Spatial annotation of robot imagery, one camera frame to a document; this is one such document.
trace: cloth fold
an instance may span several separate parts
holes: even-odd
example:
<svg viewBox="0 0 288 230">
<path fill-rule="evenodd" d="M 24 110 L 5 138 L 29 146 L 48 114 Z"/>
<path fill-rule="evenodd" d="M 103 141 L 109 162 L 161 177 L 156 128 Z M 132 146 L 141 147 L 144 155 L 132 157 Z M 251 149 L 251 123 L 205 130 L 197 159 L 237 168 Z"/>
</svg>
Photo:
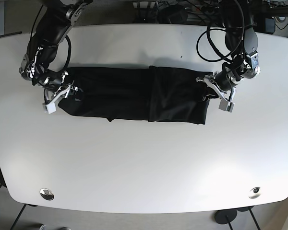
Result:
<svg viewBox="0 0 288 230">
<path fill-rule="evenodd" d="M 82 89 L 59 107 L 73 116 L 149 122 L 205 124 L 207 86 L 196 82 L 209 72 L 154 67 L 118 69 L 73 67 L 68 81 Z"/>
</svg>

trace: white tabletop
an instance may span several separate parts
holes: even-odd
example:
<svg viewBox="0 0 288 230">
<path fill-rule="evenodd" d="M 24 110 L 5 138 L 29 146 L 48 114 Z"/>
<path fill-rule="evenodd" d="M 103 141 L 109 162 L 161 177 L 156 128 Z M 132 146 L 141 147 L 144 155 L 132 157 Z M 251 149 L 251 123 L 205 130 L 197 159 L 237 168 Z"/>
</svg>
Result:
<svg viewBox="0 0 288 230">
<path fill-rule="evenodd" d="M 70 31 L 70 66 L 221 70 L 195 44 L 205 27 L 103 25 Z M 211 32 L 224 53 L 224 34 Z M 43 112 L 43 89 L 18 73 L 28 34 L 0 39 L 0 167 L 21 203 L 116 213 L 177 213 L 288 197 L 288 39 L 258 34 L 262 73 L 237 87 L 233 113 L 212 100 L 206 125 Z M 216 58 L 205 36 L 200 51 Z M 63 42 L 52 69 L 65 62 Z M 254 187 L 262 194 L 249 198 Z M 48 188 L 55 198 L 44 200 Z"/>
</svg>

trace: black cloth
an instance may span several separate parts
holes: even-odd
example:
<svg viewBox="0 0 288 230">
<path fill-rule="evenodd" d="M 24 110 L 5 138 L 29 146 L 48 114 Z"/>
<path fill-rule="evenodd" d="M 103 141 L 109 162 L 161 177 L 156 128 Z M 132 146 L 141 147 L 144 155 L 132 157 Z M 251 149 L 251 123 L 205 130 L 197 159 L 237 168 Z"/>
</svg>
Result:
<svg viewBox="0 0 288 230">
<path fill-rule="evenodd" d="M 82 89 L 59 107 L 73 116 L 205 124 L 207 86 L 196 82 L 209 72 L 154 67 L 74 67 L 68 81 Z"/>
</svg>

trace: floor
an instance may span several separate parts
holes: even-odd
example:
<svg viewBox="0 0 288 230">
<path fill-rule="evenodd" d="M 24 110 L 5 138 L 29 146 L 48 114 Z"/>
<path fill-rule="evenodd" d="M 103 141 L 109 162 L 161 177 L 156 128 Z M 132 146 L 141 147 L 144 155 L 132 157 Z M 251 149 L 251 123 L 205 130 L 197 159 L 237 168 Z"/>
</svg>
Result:
<svg viewBox="0 0 288 230">
<path fill-rule="evenodd" d="M 23 204 L 14 201 L 5 187 L 0 190 L 0 230 L 8 230 Z M 281 230 L 288 215 L 288 198 L 253 208 L 262 230 Z M 47 230 L 70 227 L 73 230 L 229 230 L 213 220 L 215 211 L 179 214 L 115 214 L 82 212 L 27 206 L 14 230 Z M 236 230 L 254 230 L 249 213 L 239 213 L 232 222 Z"/>
<path fill-rule="evenodd" d="M 4 18 L 5 33 L 29 32 L 39 7 L 40 3 L 34 0 L 7 1 Z M 85 10 L 77 25 L 132 23 L 133 20 L 134 10 L 130 2 L 95 0 Z M 275 34 L 288 36 L 288 27 L 282 31 L 276 30 Z M 9 196 L 6 188 L 0 190 L 0 230 L 8 230 L 11 227 L 22 206 L 23 204 L 15 202 Z M 288 215 L 288 198 L 281 202 L 256 206 L 253 212 L 262 230 L 281 230 Z M 73 230 L 228 230 L 227 225 L 217 225 L 213 221 L 214 213 L 215 211 L 144 215 L 27 207 L 15 229 L 36 229 L 40 223 L 43 223 L 47 225 L 47 230 L 56 230 L 64 226 Z M 249 213 L 239 213 L 232 224 L 233 228 L 238 230 L 255 229 Z"/>
</svg>

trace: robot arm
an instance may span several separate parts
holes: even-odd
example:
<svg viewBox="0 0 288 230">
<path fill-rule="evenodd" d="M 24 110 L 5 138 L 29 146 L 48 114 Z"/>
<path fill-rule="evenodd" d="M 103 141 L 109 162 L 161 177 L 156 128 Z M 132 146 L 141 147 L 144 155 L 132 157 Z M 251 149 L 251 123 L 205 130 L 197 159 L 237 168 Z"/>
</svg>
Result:
<svg viewBox="0 0 288 230">
<path fill-rule="evenodd" d="M 43 105 L 48 113 L 52 113 L 56 111 L 54 102 L 58 98 L 66 98 L 79 90 L 73 84 L 65 82 L 71 54 L 71 42 L 67 33 L 74 26 L 86 5 L 92 0 L 80 0 L 71 5 L 64 5 L 60 0 L 42 0 L 42 2 L 47 6 L 47 11 L 39 22 L 35 35 L 30 39 L 19 72 L 25 80 L 32 81 L 33 85 L 37 84 L 45 89 Z M 207 60 L 197 50 L 198 55 L 210 62 L 224 60 L 227 63 L 223 63 L 221 72 L 196 80 L 203 81 L 207 85 L 205 100 L 220 98 L 219 108 L 232 112 L 234 106 L 232 100 L 236 86 L 244 78 L 251 79 L 260 73 L 256 51 L 258 39 L 252 27 L 249 0 L 219 0 L 218 6 L 225 27 L 223 31 L 226 32 L 225 44 L 230 53 L 224 56 L 214 46 L 210 38 L 210 31 L 219 29 L 211 29 L 212 23 L 210 23 L 207 31 L 200 38 L 207 33 L 207 39 L 220 59 Z M 69 44 L 66 64 L 61 71 L 51 71 L 48 67 L 56 56 L 59 43 L 64 39 Z"/>
<path fill-rule="evenodd" d="M 220 56 L 219 60 L 226 60 L 229 63 L 223 63 L 220 73 L 216 72 L 213 75 L 206 75 L 203 79 L 197 79 L 205 82 L 213 90 L 208 91 L 207 99 L 220 98 L 219 109 L 228 112 L 232 112 L 234 107 L 232 100 L 236 86 L 244 78 L 251 79 L 260 73 L 258 38 L 252 27 L 252 15 L 248 4 L 248 0 L 219 0 L 222 21 L 226 28 L 225 44 L 230 50 L 232 60 L 223 56 L 212 43 L 209 34 L 210 24 L 206 31 L 208 41 Z M 230 91 L 228 98 L 225 97 L 227 91 Z"/>
<path fill-rule="evenodd" d="M 44 107 L 48 113 L 55 112 L 54 102 L 60 97 L 75 93 L 78 88 L 64 82 L 71 56 L 71 42 L 67 33 L 74 26 L 82 11 L 92 0 L 80 0 L 76 4 L 64 5 L 57 0 L 43 0 L 47 11 L 39 22 L 35 35 L 30 38 L 27 52 L 19 68 L 21 76 L 33 85 L 44 90 Z M 69 45 L 67 61 L 62 70 L 55 72 L 48 69 L 54 60 L 59 44 L 66 39 Z"/>
</svg>

